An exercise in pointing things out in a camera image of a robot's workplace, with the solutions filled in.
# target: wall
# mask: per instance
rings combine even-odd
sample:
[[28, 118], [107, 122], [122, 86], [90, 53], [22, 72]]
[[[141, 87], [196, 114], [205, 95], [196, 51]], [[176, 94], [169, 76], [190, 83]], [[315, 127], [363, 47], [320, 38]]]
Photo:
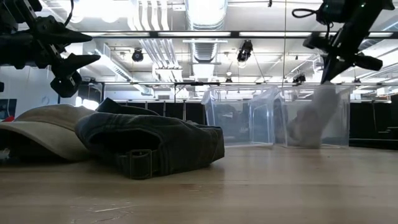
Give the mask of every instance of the wall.
[[[53, 78], [48, 69], [0, 67], [0, 81], [4, 82], [0, 99], [17, 99], [16, 116], [38, 106], [57, 104], [58, 94], [50, 86]], [[61, 103], [74, 105], [76, 96], [61, 99]]]

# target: ceiling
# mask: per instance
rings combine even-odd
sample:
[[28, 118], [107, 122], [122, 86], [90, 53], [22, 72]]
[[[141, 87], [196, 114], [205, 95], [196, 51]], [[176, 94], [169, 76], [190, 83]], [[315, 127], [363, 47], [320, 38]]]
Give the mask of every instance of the ceiling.
[[[86, 0], [92, 7], [84, 9], [75, 8], [86, 15], [81, 22], [70, 23], [69, 28], [78, 31], [101, 31], [130, 30], [127, 25], [127, 17], [133, 12], [129, 9], [128, 0], [115, 0], [107, 4], [97, 4], [105, 0]], [[41, 0], [44, 10], [40, 15], [52, 14], [57, 20], [65, 20], [70, 10], [69, 0]], [[291, 15], [291, 11], [296, 8], [318, 9], [322, 0], [273, 0], [272, 7], [267, 7], [268, 1], [248, 1], [230, 0], [224, 20], [224, 30], [258, 30], [258, 31], [325, 31], [325, 26], [320, 25], [315, 16], [304, 19], [296, 19]], [[168, 22], [172, 30], [187, 30], [187, 20], [185, 18], [185, 5], [183, 0], [168, 1]], [[151, 20], [151, 4], [149, 3], [148, 19]], [[116, 17], [114, 22], [104, 22], [103, 17]], [[372, 27], [372, 31], [382, 31], [387, 27], [398, 22], [397, 11], [382, 11], [377, 21]], [[332, 31], [340, 28], [335, 24]], [[253, 39], [254, 53], [246, 63], [244, 68], [238, 68], [236, 61], [237, 52], [243, 43], [243, 39], [228, 39], [227, 43], [220, 44], [217, 56], [213, 63], [213, 77], [211, 81], [224, 82], [226, 73], [231, 72], [234, 82], [281, 82], [282, 77], [290, 80], [297, 74], [297, 67], [305, 72], [308, 82], [319, 82], [320, 72], [314, 72], [313, 62], [316, 62], [319, 51], [311, 50], [302, 46], [301, 39]], [[135, 48], [142, 47], [138, 39], [95, 39], [93, 40], [96, 48], [106, 44], [110, 50], [111, 60], [114, 60], [120, 67], [127, 71], [134, 81], [153, 82], [155, 81], [153, 72], [153, 62], [144, 50], [144, 60], [133, 62], [131, 57]], [[172, 40], [174, 51], [178, 63], [182, 68], [182, 78], [184, 80], [194, 80], [195, 73], [192, 69], [192, 55], [190, 44], [183, 43], [182, 39]], [[370, 48], [364, 50], [366, 55], [379, 57], [384, 62], [384, 67], [398, 62], [398, 40], [383, 40]], [[81, 74], [87, 77], [96, 78], [99, 82], [123, 82], [124, 79], [104, 65], [104, 61], [91, 64], [81, 70]], [[350, 69], [336, 77], [334, 82], [352, 82], [354, 77], [363, 76], [367, 83], [377, 83], [387, 80], [390, 82], [392, 77], [397, 75], [395, 69], [388, 72], [369, 76], [371, 71], [361, 68]]]

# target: spotlight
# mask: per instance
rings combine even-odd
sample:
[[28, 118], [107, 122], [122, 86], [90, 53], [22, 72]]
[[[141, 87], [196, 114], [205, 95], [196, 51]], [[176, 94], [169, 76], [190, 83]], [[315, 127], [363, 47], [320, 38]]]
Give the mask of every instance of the spotlight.
[[251, 40], [245, 40], [238, 53], [238, 58], [237, 58], [238, 62], [247, 61], [251, 56], [252, 51], [253, 51], [253, 45], [251, 43]]
[[353, 83], [362, 83], [362, 82], [361, 82], [361, 80], [360, 80], [360, 79], [358, 79], [358, 78], [355, 78], [355, 79], [354, 79], [354, 81], [353, 81]]
[[134, 49], [134, 53], [132, 54], [131, 58], [135, 62], [141, 62], [144, 59], [144, 55], [142, 54], [142, 49]]
[[297, 75], [296, 77], [293, 78], [293, 83], [303, 83], [305, 81], [306, 79], [304, 74]]

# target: black curtain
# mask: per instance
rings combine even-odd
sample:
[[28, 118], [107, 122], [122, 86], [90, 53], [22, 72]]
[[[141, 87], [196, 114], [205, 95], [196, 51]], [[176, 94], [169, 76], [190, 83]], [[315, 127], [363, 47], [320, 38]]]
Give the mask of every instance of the black curtain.
[[393, 127], [398, 127], [398, 95], [391, 96], [391, 118]]
[[160, 114], [161, 116], [163, 116], [163, 107], [164, 107], [164, 102], [148, 103], [148, 110], [155, 111], [156, 113]]
[[351, 139], [392, 139], [390, 103], [351, 103]]
[[135, 107], [139, 107], [139, 108], [145, 108], [145, 103], [130, 103], [130, 102], [127, 102], [127, 106], [135, 106]]
[[183, 103], [166, 103], [166, 116], [170, 118], [183, 118]]

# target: cable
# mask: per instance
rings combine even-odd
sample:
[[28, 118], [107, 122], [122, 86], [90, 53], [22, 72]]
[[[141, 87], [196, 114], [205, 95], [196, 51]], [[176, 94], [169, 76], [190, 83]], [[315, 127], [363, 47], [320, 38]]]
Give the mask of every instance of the cable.
[[[307, 12], [307, 14], [297, 15], [296, 12]], [[318, 20], [318, 18], [320, 18], [319, 19], [320, 23], [326, 26], [325, 38], [329, 39], [330, 29], [334, 26], [334, 24], [333, 24], [333, 22], [330, 22], [327, 19], [325, 19], [323, 17], [323, 15], [320, 13], [320, 11], [313, 10], [313, 9], [302, 9], [302, 8], [293, 9], [293, 11], [292, 11], [292, 16], [297, 19], [302, 19], [302, 18], [312, 16], [312, 15], [317, 15], [317, 20]]]
[[256, 53], [254, 52], [254, 50], [252, 50], [253, 55], [254, 55], [254, 59], [256, 59], [256, 63], [257, 63], [257, 67], [259, 67], [260, 73], [261, 73], [261, 77], [264, 80], [265, 83], [267, 83], [266, 78], [264, 78], [264, 74], [262, 73], [261, 67], [259, 65], [259, 62], [257, 61], [257, 57], [256, 57]]
[[70, 0], [70, 12], [69, 12], [69, 16], [67, 18], [67, 20], [65, 21], [65, 23], [63, 25], [65, 25], [65, 27], [69, 24], [70, 20], [72, 19], [72, 13], [73, 13], [73, 8], [75, 7], [75, 1], [74, 0]]
[[286, 28], [287, 28], [287, 1], [285, 1], [285, 35], [284, 35], [284, 64], [282, 68], [282, 88], [284, 87], [284, 82], [285, 82], [285, 66], [286, 66]]

